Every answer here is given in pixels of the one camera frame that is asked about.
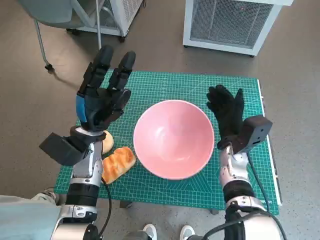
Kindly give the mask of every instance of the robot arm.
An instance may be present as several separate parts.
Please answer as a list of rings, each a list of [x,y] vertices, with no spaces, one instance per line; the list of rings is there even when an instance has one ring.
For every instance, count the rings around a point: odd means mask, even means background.
[[[98,211],[96,208],[102,179],[102,140],[111,122],[124,112],[131,96],[125,89],[132,72],[136,54],[133,51],[121,60],[113,70],[107,88],[100,88],[110,67],[113,49],[104,46],[91,62],[83,76],[83,82],[76,94],[76,113],[81,126],[70,129],[70,136],[51,133],[41,143],[40,148],[63,166],[72,166],[72,176],[66,195],[66,203],[52,233],[52,240],[93,240],[101,239],[106,224],[98,233],[94,225]],[[111,215],[109,197],[108,222]]]
[[[256,198],[248,177],[247,165],[254,171],[249,152],[263,142],[272,123],[262,115],[252,116],[242,121],[244,111],[243,91],[236,96],[222,85],[210,87],[207,94],[207,106],[213,111],[219,125],[221,141],[218,143],[220,174],[219,180],[225,201],[225,224],[207,232],[203,240],[212,234],[224,230],[225,240],[263,240],[284,239],[286,235],[279,221],[269,213]]]

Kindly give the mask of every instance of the black glove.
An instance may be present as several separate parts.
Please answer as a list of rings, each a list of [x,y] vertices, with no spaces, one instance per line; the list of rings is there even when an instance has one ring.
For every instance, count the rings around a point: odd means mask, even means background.
[[[221,139],[238,135],[243,124],[244,94],[242,88],[234,97],[223,85],[209,87],[206,94],[208,108],[214,113]]]

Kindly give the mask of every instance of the bread roll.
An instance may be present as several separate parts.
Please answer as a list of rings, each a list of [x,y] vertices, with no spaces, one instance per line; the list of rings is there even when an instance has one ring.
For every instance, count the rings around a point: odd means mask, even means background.
[[[102,154],[106,154],[110,152],[112,147],[114,146],[114,138],[107,130],[103,131],[105,133],[105,139],[102,141]]]
[[[136,157],[127,146],[117,148],[113,154],[103,161],[102,177],[107,184],[112,183],[121,175],[125,174],[136,162]]]

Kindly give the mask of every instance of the vent grille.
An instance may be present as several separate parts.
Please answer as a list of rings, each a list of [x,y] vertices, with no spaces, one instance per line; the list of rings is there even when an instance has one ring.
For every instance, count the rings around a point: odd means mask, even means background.
[[[252,49],[273,5],[194,0],[190,40]]]
[[[127,22],[131,22],[132,18],[135,17],[137,9],[140,7],[142,0],[122,0],[125,18]]]
[[[105,0],[103,6],[109,9],[112,12],[112,14],[114,13],[112,11],[110,0]],[[105,11],[100,11],[100,26],[106,26],[106,27],[115,28],[115,29],[117,28],[113,19]]]

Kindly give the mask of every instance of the person's foot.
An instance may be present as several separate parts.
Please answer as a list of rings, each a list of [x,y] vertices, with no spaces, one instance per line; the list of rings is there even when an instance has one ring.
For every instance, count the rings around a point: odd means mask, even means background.
[[[157,230],[156,227],[152,224],[145,225],[143,231],[146,232],[146,234],[148,234],[148,236],[152,238],[152,240],[157,240]]]
[[[54,193],[54,188],[53,187],[44,190],[42,192],[42,194],[45,194],[45,195],[51,197],[54,200],[55,205],[58,205],[60,197],[59,197],[59,194],[55,194]]]
[[[184,225],[180,232],[180,240],[187,240],[192,235],[195,235],[195,230],[192,226]]]

